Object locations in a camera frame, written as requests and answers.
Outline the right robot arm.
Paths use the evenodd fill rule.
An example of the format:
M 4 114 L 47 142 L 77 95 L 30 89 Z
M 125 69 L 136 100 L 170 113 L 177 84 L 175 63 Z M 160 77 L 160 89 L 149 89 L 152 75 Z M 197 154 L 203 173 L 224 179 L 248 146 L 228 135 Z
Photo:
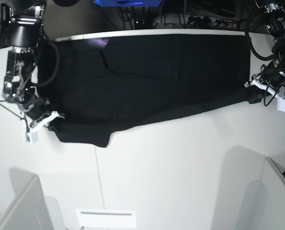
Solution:
M 39 97 L 37 89 L 49 85 L 56 77 L 60 56 L 56 44 L 45 40 L 43 18 L 47 2 L 45 0 L 0 0 L 6 6 L 5 15 L 8 19 L 6 45 L 11 47 L 8 52 L 6 73 L 3 80 L 3 103 L 15 104 L 21 112 L 19 119 L 25 123 L 25 133 L 32 134 L 42 127 L 52 131 L 50 125 L 64 114 L 55 111 L 47 98 Z M 43 82 L 34 83 L 32 74 L 38 66 L 40 57 L 39 43 L 52 47 L 56 62 L 51 76 Z

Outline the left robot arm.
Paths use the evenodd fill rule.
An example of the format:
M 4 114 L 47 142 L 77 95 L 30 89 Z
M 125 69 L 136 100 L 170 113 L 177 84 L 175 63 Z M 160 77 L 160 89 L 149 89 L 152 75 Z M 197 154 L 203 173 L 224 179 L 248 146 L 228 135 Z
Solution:
M 252 54 L 261 61 L 269 61 L 269 64 L 261 67 L 260 73 L 254 80 L 261 83 L 266 88 L 257 90 L 254 95 L 254 102 L 265 100 L 275 90 L 275 96 L 281 87 L 285 87 L 285 0 L 257 0 L 256 9 L 248 16 L 245 24 L 245 37 Z M 266 31 L 273 37 L 274 46 L 272 54 L 269 56 L 260 55 L 252 44 L 249 35 L 249 26 L 256 16 L 262 16 Z

